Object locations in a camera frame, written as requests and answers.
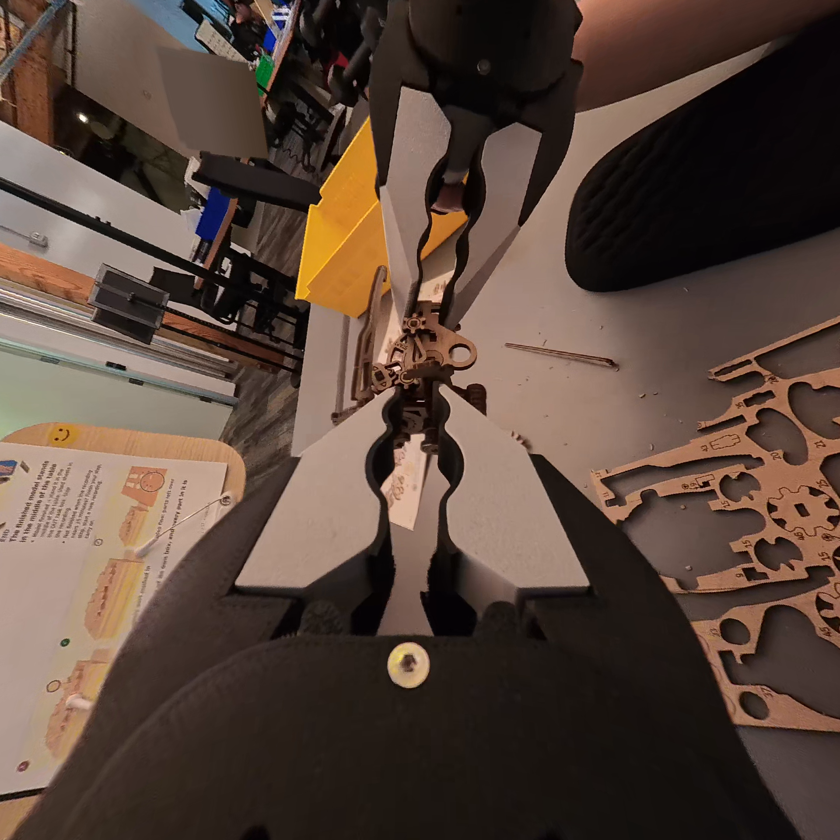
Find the open instruction booklet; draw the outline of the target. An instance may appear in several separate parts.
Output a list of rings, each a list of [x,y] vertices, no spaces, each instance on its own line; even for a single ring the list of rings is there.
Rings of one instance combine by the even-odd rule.
[[[399,338],[401,327],[390,291],[382,299],[383,322],[381,336],[377,338],[378,350],[374,357],[381,364],[387,362],[393,344]],[[414,434],[395,449],[395,467],[382,485],[391,524],[413,530],[422,498],[427,471],[428,455],[422,450],[424,435]]]

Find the black quilted cushion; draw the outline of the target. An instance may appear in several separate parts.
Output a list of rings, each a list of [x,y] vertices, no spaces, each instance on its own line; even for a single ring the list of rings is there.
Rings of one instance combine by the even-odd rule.
[[[839,20],[811,25],[602,157],[570,207],[565,264],[633,289],[839,225]]]

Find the yellow plastic bin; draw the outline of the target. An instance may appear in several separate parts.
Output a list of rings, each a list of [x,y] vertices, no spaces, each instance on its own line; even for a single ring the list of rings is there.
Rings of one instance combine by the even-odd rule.
[[[375,149],[366,119],[311,205],[296,298],[357,319],[375,272],[387,266],[382,209],[375,192]]]

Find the blue plastic bin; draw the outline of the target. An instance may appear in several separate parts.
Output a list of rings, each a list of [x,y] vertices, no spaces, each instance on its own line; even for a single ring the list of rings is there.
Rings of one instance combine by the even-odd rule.
[[[233,207],[235,214],[239,204],[241,202],[238,199],[228,196],[214,186],[210,187],[196,226],[196,236],[206,243],[212,243],[217,238],[224,240],[233,224],[233,219],[225,222],[228,210]]]

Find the laser-cut plywood parts sheet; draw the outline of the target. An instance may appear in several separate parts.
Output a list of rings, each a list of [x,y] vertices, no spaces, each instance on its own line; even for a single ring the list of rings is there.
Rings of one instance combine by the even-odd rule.
[[[614,469],[597,470],[591,479],[602,509],[615,524],[626,522],[647,494],[658,498],[711,493],[711,511],[750,511],[761,529],[730,543],[733,567],[697,577],[689,590],[675,576],[660,574],[673,594],[712,595],[803,581],[822,569],[829,582],[803,594],[768,603],[739,605],[719,619],[691,625],[716,677],[733,723],[838,733],[837,717],[815,710],[764,685],[738,685],[725,657],[742,663],[754,655],[770,609],[789,607],[805,616],[814,635],[838,647],[838,492],[825,474],[838,456],[838,437],[817,431],[796,414],[791,390],[807,385],[815,392],[838,388],[838,364],[825,371],[783,376],[772,372],[767,356],[791,350],[838,327],[832,318],[787,339],[746,353],[709,371],[710,380],[735,382],[759,375],[760,386],[735,396],[728,410],[698,423],[701,436],[664,453]]]

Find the thin wooden strip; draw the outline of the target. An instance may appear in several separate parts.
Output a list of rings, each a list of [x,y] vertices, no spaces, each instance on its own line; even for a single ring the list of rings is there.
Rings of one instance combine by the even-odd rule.
[[[582,364],[590,364],[594,366],[599,366],[602,368],[619,371],[620,365],[616,361],[611,358],[598,356],[588,353],[576,353],[572,351],[565,351],[565,350],[555,350],[550,349],[543,346],[535,346],[523,343],[512,343],[512,342],[505,342],[503,346],[509,350],[516,350],[521,352],[527,352],[531,354],[539,354],[544,356],[549,356],[552,358],[562,359],[566,361],[573,361],[576,363]]]

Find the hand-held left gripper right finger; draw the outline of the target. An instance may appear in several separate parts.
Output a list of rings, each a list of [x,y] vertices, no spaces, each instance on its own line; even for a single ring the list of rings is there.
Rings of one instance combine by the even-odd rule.
[[[488,607],[582,595],[590,582],[526,446],[452,387],[434,396],[448,489],[427,573],[435,635],[472,634]]]

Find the partly built wooden model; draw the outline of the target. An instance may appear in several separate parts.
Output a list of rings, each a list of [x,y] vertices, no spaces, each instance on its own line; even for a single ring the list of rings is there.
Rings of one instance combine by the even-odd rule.
[[[402,392],[402,419],[395,432],[394,447],[406,444],[411,436],[423,435],[421,450],[437,455],[438,427],[434,425],[433,385],[451,385],[452,374],[466,371],[477,361],[476,346],[461,338],[456,329],[439,321],[439,305],[420,301],[413,315],[404,318],[385,361],[375,355],[376,328],[382,315],[382,297],[388,271],[379,266],[374,273],[364,326],[355,346],[351,377],[352,406],[331,415],[340,425],[374,397],[396,388]]]

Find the grey wall-mounted box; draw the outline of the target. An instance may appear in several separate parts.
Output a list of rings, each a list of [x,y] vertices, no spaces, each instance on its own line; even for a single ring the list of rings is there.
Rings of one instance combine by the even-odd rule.
[[[149,345],[162,325],[170,297],[148,282],[102,264],[88,305],[93,310],[93,323]]]

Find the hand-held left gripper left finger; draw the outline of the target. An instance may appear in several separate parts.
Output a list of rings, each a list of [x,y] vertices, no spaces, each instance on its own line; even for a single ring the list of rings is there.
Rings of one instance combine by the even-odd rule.
[[[382,485],[394,469],[402,408],[392,388],[302,452],[236,590],[327,601],[353,633],[376,635],[395,578]]]

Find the person's right forearm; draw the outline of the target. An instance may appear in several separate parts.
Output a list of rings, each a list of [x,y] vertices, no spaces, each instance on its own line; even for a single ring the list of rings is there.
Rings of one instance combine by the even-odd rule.
[[[838,1],[580,1],[575,110],[632,98],[838,12]]]

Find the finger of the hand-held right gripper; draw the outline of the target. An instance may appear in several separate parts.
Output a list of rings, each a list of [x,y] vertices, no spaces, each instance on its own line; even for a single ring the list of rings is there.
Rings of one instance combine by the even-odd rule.
[[[388,174],[380,188],[392,298],[401,319],[415,312],[421,251],[432,223],[429,187],[445,161],[451,130],[431,93],[401,89]]]
[[[513,123],[485,141],[479,158],[481,208],[469,214],[456,243],[455,271],[443,299],[443,324],[455,329],[507,253],[519,221],[541,132]]]

